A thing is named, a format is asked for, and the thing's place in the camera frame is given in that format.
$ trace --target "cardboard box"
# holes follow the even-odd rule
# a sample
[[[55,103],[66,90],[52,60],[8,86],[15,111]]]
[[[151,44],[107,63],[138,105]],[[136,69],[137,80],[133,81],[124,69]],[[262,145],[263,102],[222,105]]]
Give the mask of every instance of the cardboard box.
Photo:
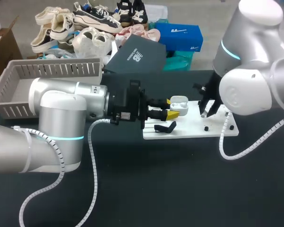
[[[203,36],[198,25],[177,25],[156,23],[161,32],[159,43],[166,45],[167,51],[200,52]]]
[[[131,35],[104,68],[113,73],[160,72],[166,63],[166,48],[158,42]]]
[[[9,28],[0,30],[0,75],[8,65],[10,60],[21,60],[22,55],[12,32],[17,18],[11,23]]]

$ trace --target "silver robotic arm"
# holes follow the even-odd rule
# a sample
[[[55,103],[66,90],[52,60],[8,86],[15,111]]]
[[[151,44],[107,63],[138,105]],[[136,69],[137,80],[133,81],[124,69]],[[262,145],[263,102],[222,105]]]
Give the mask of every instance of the silver robotic arm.
[[[162,110],[148,110],[148,106]],[[85,121],[109,118],[110,123],[141,121],[148,118],[161,121],[179,116],[169,111],[165,99],[150,99],[141,90],[140,82],[132,80],[126,90],[115,94],[106,86],[37,78],[29,91],[29,107],[39,117],[38,130],[60,148],[65,172],[77,169],[81,162]],[[60,171],[60,161],[52,146],[37,135],[0,126],[0,172]]]
[[[204,87],[194,86],[204,95],[201,114],[209,99],[215,102],[207,117],[221,103],[240,115],[283,107],[279,102],[284,104],[282,20],[283,11],[273,0],[240,1],[213,60],[210,81]]]

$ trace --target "black shoe box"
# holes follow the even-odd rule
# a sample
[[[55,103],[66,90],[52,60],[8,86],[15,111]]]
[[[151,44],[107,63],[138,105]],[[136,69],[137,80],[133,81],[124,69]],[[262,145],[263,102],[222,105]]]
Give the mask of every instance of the black shoe box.
[[[166,63],[166,47],[158,42],[131,35],[105,66],[105,72],[160,72]]]

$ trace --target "black clip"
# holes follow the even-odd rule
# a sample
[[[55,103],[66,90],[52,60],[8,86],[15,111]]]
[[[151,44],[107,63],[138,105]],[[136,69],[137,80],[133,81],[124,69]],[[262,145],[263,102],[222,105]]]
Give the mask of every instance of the black clip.
[[[164,132],[170,134],[176,127],[176,122],[172,122],[169,127],[161,126],[159,124],[155,125],[155,132]]]

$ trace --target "black tabletop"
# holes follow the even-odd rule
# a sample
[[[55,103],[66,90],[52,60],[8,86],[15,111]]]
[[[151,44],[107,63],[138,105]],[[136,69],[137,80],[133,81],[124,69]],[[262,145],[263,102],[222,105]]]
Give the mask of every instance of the black tabletop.
[[[104,75],[110,90],[141,80],[153,98],[200,96],[194,82],[205,83],[211,71],[148,75]],[[237,137],[225,138],[225,151],[249,147],[284,117],[281,110],[237,116]],[[37,121],[2,121],[36,128]],[[98,125],[92,135],[99,191],[83,226],[94,227],[274,227],[284,226],[284,127],[251,154],[237,161],[222,159],[218,138],[143,140],[139,122]],[[87,139],[78,170],[61,184],[29,202],[26,227],[74,227],[93,196],[93,171]],[[18,226],[24,199],[57,174],[0,175],[0,227]]]

